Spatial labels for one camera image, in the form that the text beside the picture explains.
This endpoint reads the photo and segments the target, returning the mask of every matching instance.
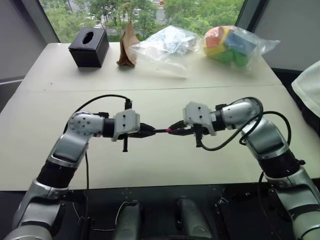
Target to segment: tissue box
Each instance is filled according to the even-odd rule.
[[[78,67],[101,68],[108,49],[109,41],[103,28],[81,28],[69,46],[69,51]]]

